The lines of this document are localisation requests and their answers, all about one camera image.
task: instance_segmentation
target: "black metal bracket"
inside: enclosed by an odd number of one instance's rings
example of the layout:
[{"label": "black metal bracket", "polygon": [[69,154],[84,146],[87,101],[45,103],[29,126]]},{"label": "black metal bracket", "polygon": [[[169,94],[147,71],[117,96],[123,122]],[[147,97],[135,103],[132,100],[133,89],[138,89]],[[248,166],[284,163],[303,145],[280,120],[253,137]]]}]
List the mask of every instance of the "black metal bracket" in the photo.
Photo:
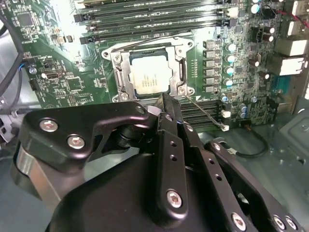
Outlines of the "black metal bracket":
[{"label": "black metal bracket", "polygon": [[[149,179],[153,183],[153,200],[148,212],[161,228],[181,227],[188,218],[186,168],[190,168],[207,187],[204,202],[215,221],[213,231],[301,230],[296,219],[223,146],[211,141],[204,147],[194,128],[183,121],[175,99],[162,94],[155,107],[157,114],[136,102],[29,113],[21,126],[16,166],[30,177],[37,190],[34,192],[43,201],[52,198],[57,205],[68,192],[84,186],[81,174],[91,157],[135,146],[153,156]],[[44,121],[54,124],[44,128]],[[81,139],[82,145],[72,146],[72,136]],[[40,186],[41,182],[49,186]],[[239,193],[250,204],[250,217],[241,207]]]}]

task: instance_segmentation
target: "chip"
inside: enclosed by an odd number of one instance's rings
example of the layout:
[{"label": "chip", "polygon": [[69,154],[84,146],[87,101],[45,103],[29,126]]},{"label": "chip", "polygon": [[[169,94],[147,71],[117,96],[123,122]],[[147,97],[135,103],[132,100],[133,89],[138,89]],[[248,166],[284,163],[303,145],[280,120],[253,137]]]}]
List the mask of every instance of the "chip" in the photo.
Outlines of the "chip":
[{"label": "chip", "polygon": [[206,79],[206,84],[207,85],[212,85],[214,83],[214,78],[207,78]]},{"label": "chip", "polygon": [[17,16],[18,21],[22,27],[32,26],[33,22],[29,13],[19,14]]},{"label": "chip", "polygon": [[214,62],[214,60],[209,60],[209,61],[206,61],[205,62],[205,65],[206,65],[206,67],[213,67],[213,66],[215,66],[215,62]]},{"label": "chip", "polygon": [[206,76],[213,76],[214,75],[214,69],[205,70],[205,75]]},{"label": "chip", "polygon": [[209,87],[205,86],[204,89],[206,93],[213,92],[213,86],[209,86]]},{"label": "chip", "polygon": [[207,58],[214,58],[216,56],[216,52],[215,51],[208,51],[206,52],[206,57]]},{"label": "chip", "polygon": [[242,73],[243,68],[242,67],[236,67],[236,73]]},{"label": "chip", "polygon": [[242,26],[236,26],[234,29],[235,33],[242,33]]},{"label": "chip", "polygon": [[214,48],[216,45],[215,41],[206,41],[206,48]]}]

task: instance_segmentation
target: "white connector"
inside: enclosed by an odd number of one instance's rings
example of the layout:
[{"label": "white connector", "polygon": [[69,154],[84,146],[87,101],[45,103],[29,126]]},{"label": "white connector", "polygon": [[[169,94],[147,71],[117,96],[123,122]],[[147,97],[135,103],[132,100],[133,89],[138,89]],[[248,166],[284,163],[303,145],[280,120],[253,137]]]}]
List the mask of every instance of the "white connector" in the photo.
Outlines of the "white connector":
[{"label": "white connector", "polygon": [[222,117],[224,117],[224,118],[231,117],[230,111],[221,110],[221,114],[222,114]]},{"label": "white connector", "polygon": [[221,128],[221,130],[223,132],[230,130],[230,126],[229,125],[223,125],[223,126],[224,126],[224,128]]}]

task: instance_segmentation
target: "black mechanical arm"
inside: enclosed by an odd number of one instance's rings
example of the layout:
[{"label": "black mechanical arm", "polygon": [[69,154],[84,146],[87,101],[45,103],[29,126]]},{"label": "black mechanical arm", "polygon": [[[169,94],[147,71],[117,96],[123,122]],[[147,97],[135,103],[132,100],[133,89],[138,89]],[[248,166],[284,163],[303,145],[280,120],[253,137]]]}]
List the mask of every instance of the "black mechanical arm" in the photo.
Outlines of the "black mechanical arm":
[{"label": "black mechanical arm", "polygon": [[[31,112],[19,140],[12,176],[54,209],[46,232],[304,231],[223,146],[203,145],[167,94],[148,108]],[[84,180],[88,161],[130,147],[140,153]]]}]

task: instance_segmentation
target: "black plastic part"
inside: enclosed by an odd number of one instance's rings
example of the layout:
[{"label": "black plastic part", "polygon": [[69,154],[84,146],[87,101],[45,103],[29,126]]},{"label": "black plastic part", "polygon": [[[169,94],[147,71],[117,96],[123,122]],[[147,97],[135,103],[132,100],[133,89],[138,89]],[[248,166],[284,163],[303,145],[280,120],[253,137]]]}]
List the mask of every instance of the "black plastic part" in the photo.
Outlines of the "black plastic part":
[{"label": "black plastic part", "polygon": [[[25,151],[56,170],[76,173],[84,167],[94,151],[95,136],[102,134],[101,144],[104,145],[111,132],[119,126],[146,125],[153,120],[144,108],[142,114],[137,107],[141,106],[136,102],[120,102],[34,111],[24,117],[19,140]],[[44,119],[55,121],[58,129],[55,132],[42,130],[40,122]],[[83,138],[83,148],[74,149],[68,145],[67,140],[72,135]]]},{"label": "black plastic part", "polygon": [[[220,166],[229,173],[233,191],[240,192],[248,200],[251,208],[250,218],[259,231],[281,232],[282,229],[274,221],[274,216],[284,222],[286,217],[289,217],[297,228],[301,228],[296,219],[222,145],[210,141],[206,148],[216,155]],[[285,223],[284,231],[294,232],[295,230]]]},{"label": "black plastic part", "polygon": [[[154,155],[140,154],[71,191],[56,208],[47,232],[164,232],[149,217],[155,183]],[[190,211],[171,232],[211,232],[208,186],[185,170]]]}]

